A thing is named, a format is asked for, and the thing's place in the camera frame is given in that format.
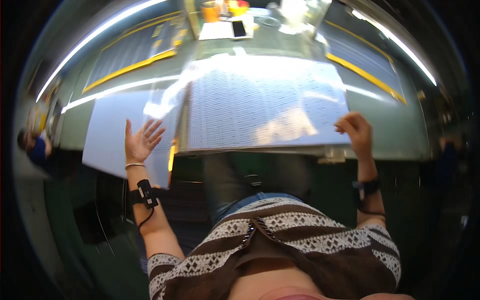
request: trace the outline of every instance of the blue shirt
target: blue shirt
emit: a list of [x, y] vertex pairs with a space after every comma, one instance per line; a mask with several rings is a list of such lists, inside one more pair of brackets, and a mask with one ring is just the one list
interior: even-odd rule
[[28, 153], [30, 160], [36, 165], [44, 165], [47, 161], [47, 156], [45, 155], [45, 141], [38, 137], [35, 142], [35, 146]]

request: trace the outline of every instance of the jeans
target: jeans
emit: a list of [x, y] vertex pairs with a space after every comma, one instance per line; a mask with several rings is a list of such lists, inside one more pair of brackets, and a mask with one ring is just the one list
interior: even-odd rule
[[268, 193], [263, 193], [259, 192], [253, 196], [244, 198], [240, 201], [234, 202], [232, 206], [230, 206], [226, 211], [221, 212], [218, 217], [214, 220], [214, 226], [218, 222], [220, 222], [223, 218], [226, 216], [235, 213], [237, 210], [241, 209], [244, 206], [247, 206], [249, 204], [252, 204], [255, 201], [262, 200], [262, 199], [267, 199], [267, 198], [275, 198], [275, 197], [284, 197], [284, 198], [290, 198], [293, 200], [297, 200], [299, 202], [303, 202], [299, 198], [283, 193], [283, 192], [268, 192]]
[[271, 197], [306, 201], [311, 189], [310, 166], [306, 157], [269, 154], [273, 159], [271, 178], [260, 178], [261, 192], [237, 172], [232, 153], [202, 157], [208, 213], [213, 224], [241, 207]]

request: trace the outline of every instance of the black wire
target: black wire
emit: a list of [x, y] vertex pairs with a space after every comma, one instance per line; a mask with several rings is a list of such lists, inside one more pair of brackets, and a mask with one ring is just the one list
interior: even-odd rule
[[153, 216], [153, 211], [154, 209], [152, 208], [152, 212], [150, 213], [150, 215], [145, 220], [143, 220], [140, 224], [138, 224], [139, 229], [141, 225], [145, 224], [145, 222], [148, 221]]

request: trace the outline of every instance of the patterned sweater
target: patterned sweater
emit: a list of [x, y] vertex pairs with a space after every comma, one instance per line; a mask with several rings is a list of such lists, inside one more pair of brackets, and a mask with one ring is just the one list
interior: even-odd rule
[[235, 268], [252, 237], [280, 247], [330, 298], [393, 293], [401, 274], [396, 245], [380, 225], [346, 228], [289, 198], [247, 205], [220, 221], [184, 260], [158, 253], [148, 260], [150, 298], [227, 299]]

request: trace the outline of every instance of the smartphone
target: smartphone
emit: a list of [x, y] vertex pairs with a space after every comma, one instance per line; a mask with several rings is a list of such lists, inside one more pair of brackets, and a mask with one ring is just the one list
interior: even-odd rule
[[233, 21], [232, 22], [232, 27], [233, 27], [233, 36], [234, 37], [244, 37], [247, 35], [245, 32], [245, 27], [243, 26], [242, 21]]

